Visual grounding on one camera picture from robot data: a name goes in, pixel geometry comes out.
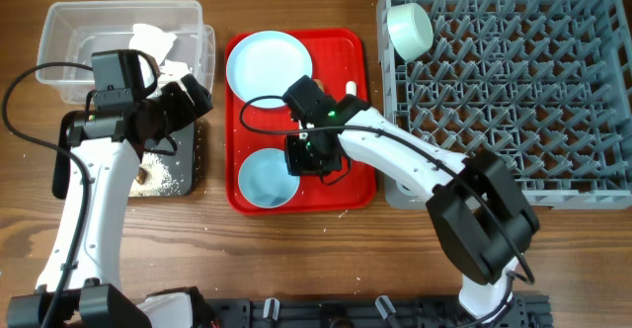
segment wooden table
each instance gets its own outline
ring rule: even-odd
[[[48,7],[57,1],[0,0],[0,87],[36,63]],[[120,271],[125,294],[142,298],[198,286],[208,297],[374,298],[457,293],[461,276],[445,258],[424,211],[395,210],[380,179],[363,210],[245,217],[224,196],[223,50],[260,30],[347,27],[364,42],[371,102],[381,107],[377,0],[198,0],[217,34],[215,109],[204,117],[201,181],[184,198],[129,201]],[[74,108],[30,78],[10,116],[19,129],[56,141]],[[55,154],[0,127],[0,318],[9,298],[32,293],[54,241],[63,202],[50,181]],[[632,211],[537,210],[542,229],[526,255],[535,287],[551,295],[558,327],[632,326]]]

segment wood grain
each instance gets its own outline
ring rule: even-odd
[[[57,1],[71,0],[0,0],[2,89],[35,64],[47,9]],[[373,203],[342,217],[339,212],[245,217],[225,200],[221,60],[228,41],[260,30],[350,28],[364,43],[371,102],[381,108],[377,0],[198,1],[204,21],[215,28],[219,50],[215,109],[204,117],[200,182],[185,198],[130,200],[120,253],[124,292],[142,298],[163,288],[197,285],[206,297],[251,299],[457,293],[460,275],[441,252],[428,215],[390,208],[381,177]],[[55,141],[58,122],[72,109],[30,79],[16,91],[10,117],[19,129]],[[50,193],[51,151],[4,127],[0,144],[4,317],[11,296],[33,291],[63,203]],[[527,254],[537,284],[517,289],[550,294],[558,327],[632,326],[632,211],[539,208],[537,213],[542,229]]]

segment light blue plate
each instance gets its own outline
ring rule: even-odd
[[[244,161],[238,181],[239,190],[249,203],[274,208],[294,197],[300,177],[289,175],[282,150],[269,148],[252,153]]]

